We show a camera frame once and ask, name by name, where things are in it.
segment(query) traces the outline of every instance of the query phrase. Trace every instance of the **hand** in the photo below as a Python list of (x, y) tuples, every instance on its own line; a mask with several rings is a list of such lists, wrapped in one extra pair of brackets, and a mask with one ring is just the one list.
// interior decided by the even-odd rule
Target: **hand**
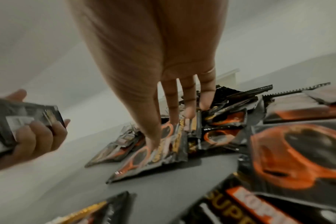
[(178, 122), (180, 80), (185, 116), (196, 112), (194, 75), (201, 83), (200, 108), (215, 94), (215, 51), (228, 0), (68, 0), (99, 69), (147, 137), (160, 142), (157, 83), (161, 81), (171, 123)]
[[(5, 97), (5, 99), (23, 101), (26, 96), (27, 92), (20, 89)], [(64, 122), (67, 127), (70, 120), (67, 119)], [(58, 149), (67, 136), (67, 130), (60, 122), (54, 123), (52, 129), (54, 134), (39, 121), (33, 121), (29, 125), (18, 129), (16, 132), (18, 144), (11, 155), (5, 155), (0, 158), (0, 170), (35, 159)]]

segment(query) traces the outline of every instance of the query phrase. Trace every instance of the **finger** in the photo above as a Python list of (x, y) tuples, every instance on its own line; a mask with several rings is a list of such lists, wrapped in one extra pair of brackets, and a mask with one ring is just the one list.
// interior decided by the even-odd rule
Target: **finger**
[(52, 142), (51, 150), (54, 151), (57, 150), (66, 139), (67, 130), (59, 121), (55, 122), (52, 125), (52, 130), (54, 131), (54, 139)]
[(17, 130), (16, 141), (18, 144), (12, 154), (12, 158), (15, 162), (23, 162), (31, 159), (31, 155), (36, 147), (36, 136), (28, 125)]
[(36, 158), (51, 151), (54, 139), (51, 130), (40, 121), (33, 121), (29, 127), (36, 137), (36, 146), (32, 157)]
[(176, 79), (161, 81), (161, 83), (167, 100), (169, 120), (171, 124), (177, 124), (179, 122), (179, 102)]
[(68, 126), (68, 124), (71, 122), (71, 119), (65, 119), (64, 120), (64, 123), (65, 123), (65, 127), (67, 127)]
[(196, 114), (196, 84), (195, 77), (190, 76), (184, 79), (179, 79), (183, 87), (184, 94), (184, 116), (192, 119)]
[(14, 93), (6, 96), (6, 100), (13, 100), (13, 101), (23, 101), (24, 98), (27, 96), (27, 91), (25, 89), (18, 89)]
[(154, 93), (154, 96), (153, 96), (153, 102), (154, 102), (154, 105), (156, 106), (157, 115), (160, 118), (161, 117), (161, 112), (160, 112), (160, 103), (158, 101), (158, 90), (157, 89), (156, 89), (156, 92)]
[(201, 85), (200, 103), (202, 110), (208, 110), (212, 104), (216, 91), (216, 70), (215, 67), (208, 72), (198, 74)]

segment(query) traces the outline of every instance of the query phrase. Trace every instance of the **person's left hand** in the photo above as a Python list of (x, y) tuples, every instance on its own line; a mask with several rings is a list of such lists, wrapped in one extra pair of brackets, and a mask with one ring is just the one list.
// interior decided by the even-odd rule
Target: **person's left hand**
[[(5, 99), (22, 102), (26, 96), (27, 92), (20, 89)], [(70, 121), (69, 119), (64, 120), (66, 127)], [(59, 121), (52, 125), (52, 129), (54, 134), (39, 121), (33, 121), (18, 129), (16, 132), (18, 144), (12, 154), (0, 158), (0, 170), (30, 161), (58, 149), (66, 139), (67, 130)]]

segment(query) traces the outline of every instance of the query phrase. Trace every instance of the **ceiling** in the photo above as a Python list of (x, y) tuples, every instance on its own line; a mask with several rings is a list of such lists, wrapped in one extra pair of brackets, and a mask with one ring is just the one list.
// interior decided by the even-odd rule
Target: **ceiling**
[[(225, 33), (279, 1), (230, 0)], [(83, 58), (90, 60), (63, 0), (0, 0), (0, 94), (25, 87), (34, 100), (68, 96), (75, 104), (107, 88)]]

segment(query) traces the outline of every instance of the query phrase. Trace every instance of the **orange label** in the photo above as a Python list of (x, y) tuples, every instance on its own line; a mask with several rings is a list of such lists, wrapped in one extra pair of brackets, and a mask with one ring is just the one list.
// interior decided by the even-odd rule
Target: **orange label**
[(299, 223), (298, 221), (294, 220), (293, 218), (283, 213), (276, 207), (258, 198), (244, 187), (235, 187), (227, 189), (226, 192), (263, 223), (269, 223), (269, 224)]

